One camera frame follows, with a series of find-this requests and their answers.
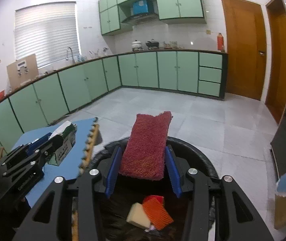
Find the red scouring pad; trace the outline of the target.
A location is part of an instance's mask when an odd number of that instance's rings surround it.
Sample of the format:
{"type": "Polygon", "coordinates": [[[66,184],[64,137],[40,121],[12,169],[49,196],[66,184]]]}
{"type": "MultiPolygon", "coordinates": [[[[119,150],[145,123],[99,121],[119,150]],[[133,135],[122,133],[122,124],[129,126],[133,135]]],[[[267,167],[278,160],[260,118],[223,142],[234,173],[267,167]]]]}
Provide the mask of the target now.
{"type": "Polygon", "coordinates": [[[172,113],[137,114],[122,155],[119,173],[136,179],[159,181],[164,177],[165,147],[172,113]]]}

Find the orange foam net sleeve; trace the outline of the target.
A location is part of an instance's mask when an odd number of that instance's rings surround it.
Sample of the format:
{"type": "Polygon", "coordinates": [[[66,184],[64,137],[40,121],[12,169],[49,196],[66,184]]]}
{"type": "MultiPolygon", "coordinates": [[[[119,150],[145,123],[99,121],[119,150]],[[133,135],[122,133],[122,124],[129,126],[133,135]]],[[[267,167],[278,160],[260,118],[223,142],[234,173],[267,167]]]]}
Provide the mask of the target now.
{"type": "Polygon", "coordinates": [[[158,195],[150,195],[143,200],[143,209],[148,216],[151,224],[157,229],[162,230],[174,220],[164,208],[164,197],[158,195]]]}

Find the yellow sponge block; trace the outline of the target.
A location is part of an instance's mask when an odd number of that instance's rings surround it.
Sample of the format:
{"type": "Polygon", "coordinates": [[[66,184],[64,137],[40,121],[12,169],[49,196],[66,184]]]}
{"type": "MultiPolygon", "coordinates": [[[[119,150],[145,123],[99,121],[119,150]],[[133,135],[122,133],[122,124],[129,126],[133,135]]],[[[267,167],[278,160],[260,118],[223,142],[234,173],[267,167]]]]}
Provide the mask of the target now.
{"type": "Polygon", "coordinates": [[[135,203],[131,206],[126,222],[144,230],[149,229],[151,225],[151,221],[140,203],[135,203]]]}

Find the milk carton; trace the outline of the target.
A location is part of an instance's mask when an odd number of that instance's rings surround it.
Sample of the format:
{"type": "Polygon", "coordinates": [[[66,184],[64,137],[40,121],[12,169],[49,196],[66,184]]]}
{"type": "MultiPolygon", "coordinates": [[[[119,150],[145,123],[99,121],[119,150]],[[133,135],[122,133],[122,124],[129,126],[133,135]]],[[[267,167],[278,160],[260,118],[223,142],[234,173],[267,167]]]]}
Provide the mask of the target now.
{"type": "Polygon", "coordinates": [[[77,125],[65,121],[49,137],[52,143],[48,164],[59,166],[76,143],[77,125]]]}

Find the black trash bin bag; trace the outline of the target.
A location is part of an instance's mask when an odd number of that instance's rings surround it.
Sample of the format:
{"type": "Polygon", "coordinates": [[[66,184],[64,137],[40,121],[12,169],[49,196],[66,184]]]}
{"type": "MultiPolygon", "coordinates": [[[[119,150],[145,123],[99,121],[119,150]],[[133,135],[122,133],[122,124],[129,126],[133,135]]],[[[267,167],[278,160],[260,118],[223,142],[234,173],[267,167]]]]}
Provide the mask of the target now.
{"type": "MultiPolygon", "coordinates": [[[[87,171],[103,165],[115,147],[127,146],[128,139],[106,145],[89,163],[87,171]]],[[[213,164],[199,149],[174,137],[167,138],[167,145],[172,147],[180,164],[187,161],[206,176],[218,179],[213,164]]],[[[101,220],[100,229],[106,240],[182,240],[184,227],[191,218],[193,193],[182,192],[177,197],[166,168],[159,181],[119,175],[112,195],[107,198],[99,194],[96,201],[96,215],[101,220]],[[150,222],[147,229],[138,224],[146,218],[150,222]]]]}

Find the green lower kitchen cabinets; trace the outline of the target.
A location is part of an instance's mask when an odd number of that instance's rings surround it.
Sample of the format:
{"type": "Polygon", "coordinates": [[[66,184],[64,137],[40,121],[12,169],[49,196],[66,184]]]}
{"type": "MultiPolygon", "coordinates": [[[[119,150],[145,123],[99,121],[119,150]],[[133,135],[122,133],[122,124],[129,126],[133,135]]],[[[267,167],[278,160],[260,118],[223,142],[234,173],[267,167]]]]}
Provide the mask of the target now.
{"type": "Polygon", "coordinates": [[[0,100],[0,149],[11,151],[23,133],[54,124],[121,87],[224,99],[227,69],[226,53],[162,50],[110,55],[54,71],[0,100]]]}

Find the blue foam table mat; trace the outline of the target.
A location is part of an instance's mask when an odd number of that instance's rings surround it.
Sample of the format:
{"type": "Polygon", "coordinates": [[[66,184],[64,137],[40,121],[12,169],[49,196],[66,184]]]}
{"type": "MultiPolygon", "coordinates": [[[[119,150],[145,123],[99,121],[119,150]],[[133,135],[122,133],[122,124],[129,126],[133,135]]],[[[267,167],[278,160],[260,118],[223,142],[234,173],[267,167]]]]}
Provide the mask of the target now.
{"type": "Polygon", "coordinates": [[[25,196],[29,205],[33,207],[50,183],[58,176],[66,180],[75,179],[79,175],[79,165],[82,163],[84,156],[83,149],[91,127],[97,121],[97,118],[72,121],[76,125],[76,134],[74,145],[69,149],[63,148],[62,153],[65,155],[60,163],[57,162],[56,156],[53,156],[49,163],[46,163],[42,169],[44,176],[25,196]]]}

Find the brown cardboard box on counter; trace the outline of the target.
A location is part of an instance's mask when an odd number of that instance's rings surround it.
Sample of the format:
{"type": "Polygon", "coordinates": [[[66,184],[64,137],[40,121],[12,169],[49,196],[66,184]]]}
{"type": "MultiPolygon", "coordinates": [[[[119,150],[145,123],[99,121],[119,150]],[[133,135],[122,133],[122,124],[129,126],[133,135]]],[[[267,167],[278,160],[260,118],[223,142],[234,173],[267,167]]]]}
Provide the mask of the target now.
{"type": "Polygon", "coordinates": [[[12,91],[35,80],[39,76],[35,54],[16,60],[8,65],[6,69],[12,91]]]}

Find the chrome sink faucet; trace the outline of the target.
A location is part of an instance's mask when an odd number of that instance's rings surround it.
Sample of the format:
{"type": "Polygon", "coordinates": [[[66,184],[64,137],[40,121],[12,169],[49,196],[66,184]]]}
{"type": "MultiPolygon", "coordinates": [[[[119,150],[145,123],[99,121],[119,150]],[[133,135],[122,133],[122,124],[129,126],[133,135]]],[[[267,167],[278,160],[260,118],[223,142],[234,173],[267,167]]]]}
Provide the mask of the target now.
{"type": "Polygon", "coordinates": [[[68,47],[66,51],[66,61],[69,61],[69,60],[72,62],[72,64],[76,63],[74,60],[73,50],[71,47],[68,47]]]}

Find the white cooking pot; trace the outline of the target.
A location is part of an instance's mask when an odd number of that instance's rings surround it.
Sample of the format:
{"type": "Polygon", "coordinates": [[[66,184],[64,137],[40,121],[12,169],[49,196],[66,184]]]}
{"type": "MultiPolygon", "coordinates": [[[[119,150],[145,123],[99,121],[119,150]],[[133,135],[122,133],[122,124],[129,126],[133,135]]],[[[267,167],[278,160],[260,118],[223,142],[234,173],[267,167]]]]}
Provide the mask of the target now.
{"type": "Polygon", "coordinates": [[[142,47],[142,42],[140,41],[133,41],[131,43],[131,48],[132,48],[132,51],[142,51],[143,50],[143,47],[142,47]]]}

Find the black wok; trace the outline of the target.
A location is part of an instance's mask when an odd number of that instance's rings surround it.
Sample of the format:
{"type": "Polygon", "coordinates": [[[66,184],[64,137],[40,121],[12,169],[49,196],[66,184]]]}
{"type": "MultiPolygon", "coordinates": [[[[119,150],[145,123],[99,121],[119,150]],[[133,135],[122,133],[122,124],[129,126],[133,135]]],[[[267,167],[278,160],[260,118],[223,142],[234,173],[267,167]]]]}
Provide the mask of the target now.
{"type": "Polygon", "coordinates": [[[159,42],[152,39],[151,41],[146,42],[146,46],[148,50],[158,50],[159,49],[159,42]]]}

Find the red thermos bottle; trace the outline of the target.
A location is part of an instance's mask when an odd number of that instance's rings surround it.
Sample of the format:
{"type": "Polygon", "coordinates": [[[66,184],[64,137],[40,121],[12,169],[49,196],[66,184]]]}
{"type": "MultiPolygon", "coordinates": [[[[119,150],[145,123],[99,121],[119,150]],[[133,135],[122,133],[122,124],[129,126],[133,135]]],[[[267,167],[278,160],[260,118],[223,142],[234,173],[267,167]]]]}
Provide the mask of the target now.
{"type": "Polygon", "coordinates": [[[222,33],[218,33],[217,35],[217,50],[224,52],[224,37],[222,33]]]}

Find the white window blind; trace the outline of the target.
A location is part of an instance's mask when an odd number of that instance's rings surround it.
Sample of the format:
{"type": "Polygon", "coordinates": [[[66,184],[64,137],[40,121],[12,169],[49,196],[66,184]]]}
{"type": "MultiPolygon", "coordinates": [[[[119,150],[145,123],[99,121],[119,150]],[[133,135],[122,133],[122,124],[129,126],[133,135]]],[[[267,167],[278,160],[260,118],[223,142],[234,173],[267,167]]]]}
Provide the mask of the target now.
{"type": "Polygon", "coordinates": [[[52,2],[15,11],[16,59],[36,55],[38,67],[66,59],[67,48],[80,55],[76,2],[52,2]]]}

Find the range hood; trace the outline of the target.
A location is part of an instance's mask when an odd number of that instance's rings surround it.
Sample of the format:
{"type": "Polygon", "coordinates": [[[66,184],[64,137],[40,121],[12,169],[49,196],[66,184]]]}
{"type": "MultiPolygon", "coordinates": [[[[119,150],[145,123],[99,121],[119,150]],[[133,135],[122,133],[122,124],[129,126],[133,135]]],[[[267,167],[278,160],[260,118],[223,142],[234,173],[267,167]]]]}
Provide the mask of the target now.
{"type": "Polygon", "coordinates": [[[142,13],[126,18],[122,21],[122,23],[135,26],[153,20],[159,20],[159,15],[156,13],[142,13]]]}

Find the blue box above hood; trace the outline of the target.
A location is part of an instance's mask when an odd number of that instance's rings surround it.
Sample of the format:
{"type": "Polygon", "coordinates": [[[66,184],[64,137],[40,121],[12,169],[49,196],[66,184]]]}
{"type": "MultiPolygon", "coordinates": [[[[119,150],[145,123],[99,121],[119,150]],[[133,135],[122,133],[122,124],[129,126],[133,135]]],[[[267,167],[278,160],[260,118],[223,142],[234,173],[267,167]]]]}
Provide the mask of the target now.
{"type": "Polygon", "coordinates": [[[149,12],[149,1],[139,0],[133,3],[132,10],[134,15],[148,13],[149,12]]]}

